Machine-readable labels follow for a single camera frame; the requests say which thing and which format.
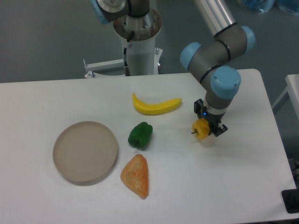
blue joint cap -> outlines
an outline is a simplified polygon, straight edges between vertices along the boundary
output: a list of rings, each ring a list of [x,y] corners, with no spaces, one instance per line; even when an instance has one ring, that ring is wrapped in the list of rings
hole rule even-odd
[[[106,19],[106,17],[104,16],[102,11],[100,10],[100,7],[97,3],[97,0],[90,0],[90,3],[93,7],[93,10],[94,10],[98,20],[101,22],[101,24],[105,25],[105,24],[109,23],[109,21]]]
[[[182,65],[186,70],[189,68],[189,64],[195,54],[195,52],[198,50],[198,48],[201,47],[200,43],[193,42],[188,44],[184,50],[182,51],[179,60],[181,61]]]
[[[256,36],[254,35],[253,31],[247,26],[241,26],[241,28],[245,31],[247,36],[247,46],[245,53],[250,51],[256,43]]]
[[[217,68],[211,77],[211,87],[214,93],[222,99],[232,99],[241,84],[239,72],[229,66]]]

green bell pepper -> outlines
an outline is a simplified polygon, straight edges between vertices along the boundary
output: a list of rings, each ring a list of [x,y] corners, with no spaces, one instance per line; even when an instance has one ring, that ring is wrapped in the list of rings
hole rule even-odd
[[[150,141],[150,136],[153,132],[153,126],[146,122],[141,122],[139,125],[133,128],[131,131],[128,142],[130,145],[143,148]]]

cable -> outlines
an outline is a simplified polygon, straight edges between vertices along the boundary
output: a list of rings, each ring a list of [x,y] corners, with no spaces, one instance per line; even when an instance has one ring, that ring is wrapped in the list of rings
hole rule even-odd
[[[128,43],[130,42],[130,40],[133,39],[134,35],[135,35],[135,32],[131,31],[130,36],[127,38],[126,46],[123,49],[123,62],[124,62],[125,67],[128,66],[128,63],[127,63],[127,48],[128,48]]]

metal bracket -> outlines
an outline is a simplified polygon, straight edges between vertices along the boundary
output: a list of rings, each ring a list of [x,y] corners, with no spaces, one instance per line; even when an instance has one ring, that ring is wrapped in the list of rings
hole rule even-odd
[[[154,59],[154,74],[153,75],[159,74],[158,69],[161,67],[161,63],[159,62],[159,60],[160,60],[162,53],[163,53],[163,49],[160,49],[160,48],[154,49],[155,59]],[[108,69],[122,69],[124,67],[123,59],[107,61],[107,62],[100,62],[100,63],[92,63],[92,64],[87,64],[86,60],[83,59],[83,63],[84,63],[85,71],[87,72],[84,75],[85,78],[107,77],[100,73],[94,73],[94,71],[101,72],[101,71],[105,71]]]

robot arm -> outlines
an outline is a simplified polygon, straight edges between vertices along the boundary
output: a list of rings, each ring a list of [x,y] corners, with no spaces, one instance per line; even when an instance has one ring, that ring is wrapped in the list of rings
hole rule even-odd
[[[140,18],[150,10],[150,0],[90,0],[90,2],[102,24],[107,24],[124,15]]]
[[[189,44],[182,51],[180,61],[206,89],[205,99],[194,103],[194,112],[199,119],[208,121],[209,134],[219,136],[228,129],[221,125],[221,119],[241,84],[238,71],[223,65],[249,51],[255,44],[255,36],[248,27],[237,25],[224,0],[195,2],[215,42],[209,46]],[[155,18],[155,13],[150,11],[149,0],[91,0],[91,3],[101,23],[114,21],[115,31],[127,41],[147,40],[161,27],[157,22],[159,16]]]
[[[248,27],[237,25],[223,0],[197,0],[196,3],[215,42],[209,46],[189,44],[182,51],[180,61],[206,89],[205,99],[194,102],[194,112],[199,119],[208,121],[209,134],[219,136],[228,129],[221,125],[221,119],[241,84],[238,71],[223,65],[249,51],[255,44],[255,36]]]

